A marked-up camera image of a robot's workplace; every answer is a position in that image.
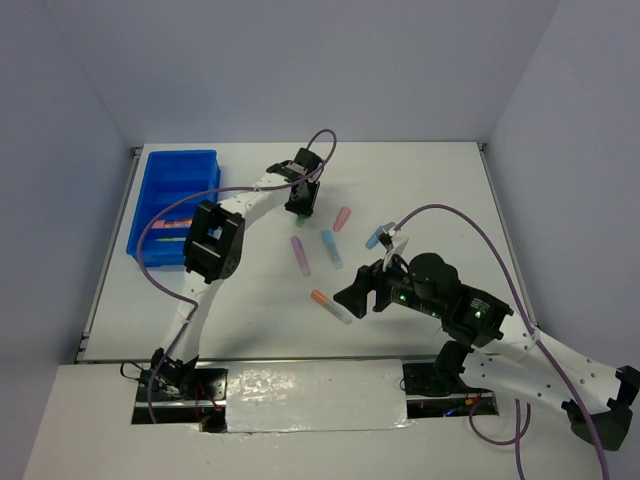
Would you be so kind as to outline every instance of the white table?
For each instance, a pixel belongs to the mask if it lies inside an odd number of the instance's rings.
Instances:
[[[517,478],[513,449],[487,445],[462,417],[373,432],[203,434],[192,425],[130,425],[135,389],[117,365],[59,367],[25,479]],[[499,439],[514,429],[512,402],[503,403],[500,417],[477,419]],[[600,478],[593,447],[565,418],[535,408],[522,459],[527,480]]]
[[[300,144],[145,145],[108,264],[84,360],[144,360],[158,347],[176,301],[152,287],[125,253],[149,153],[215,149],[225,186],[250,185],[266,167],[290,159]],[[314,146],[320,155],[328,144]],[[476,220],[493,239],[515,275],[505,234],[482,158],[475,143],[340,143],[328,165],[316,212],[303,228],[279,208],[245,235],[240,267],[220,290],[200,344],[203,359],[383,357],[436,354],[446,335],[429,317],[398,306],[370,313],[344,326],[310,299],[313,289],[330,295],[351,284],[356,270],[380,258],[364,244],[381,223],[399,221],[426,203],[454,206]],[[344,262],[335,270],[320,240],[342,206],[353,213],[336,241]],[[425,212],[404,229],[411,235],[407,259],[436,252],[459,270],[464,283],[511,305],[502,273],[483,240],[447,212]],[[312,276],[301,278],[289,237],[298,235]],[[180,291],[181,269],[155,271]]]

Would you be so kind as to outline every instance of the orange marker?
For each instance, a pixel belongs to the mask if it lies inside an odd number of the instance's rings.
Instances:
[[[314,290],[311,292],[311,298],[345,325],[349,325],[353,321],[351,317],[344,313],[338,305],[329,300],[321,291]]]

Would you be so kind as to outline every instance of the blue plastic tray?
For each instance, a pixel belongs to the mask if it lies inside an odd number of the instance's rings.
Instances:
[[[188,195],[219,186],[220,168],[215,150],[181,150],[149,154],[131,225],[127,253],[137,259],[136,248],[140,234],[158,212]],[[205,199],[216,202],[218,195],[212,194],[191,200],[165,215],[163,220],[193,218],[198,203]],[[142,246],[145,266],[183,265],[182,249],[188,231],[189,227],[152,228]]]

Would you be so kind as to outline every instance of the gray wall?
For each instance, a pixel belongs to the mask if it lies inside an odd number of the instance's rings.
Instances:
[[[563,0],[488,152],[538,320],[595,358],[636,367],[639,25],[637,0]],[[609,455],[614,478],[637,476],[639,446],[636,419]]]
[[[45,0],[129,143],[488,139],[558,0]]]
[[[129,155],[41,2],[0,2],[0,477],[21,478],[69,363]]]

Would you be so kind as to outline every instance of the purple marker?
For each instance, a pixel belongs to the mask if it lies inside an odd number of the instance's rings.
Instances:
[[[302,273],[303,277],[308,277],[311,275],[311,271],[307,263],[307,256],[304,254],[304,249],[302,248],[302,242],[298,237],[291,237],[291,246],[293,247],[293,252],[296,254],[300,273]]]

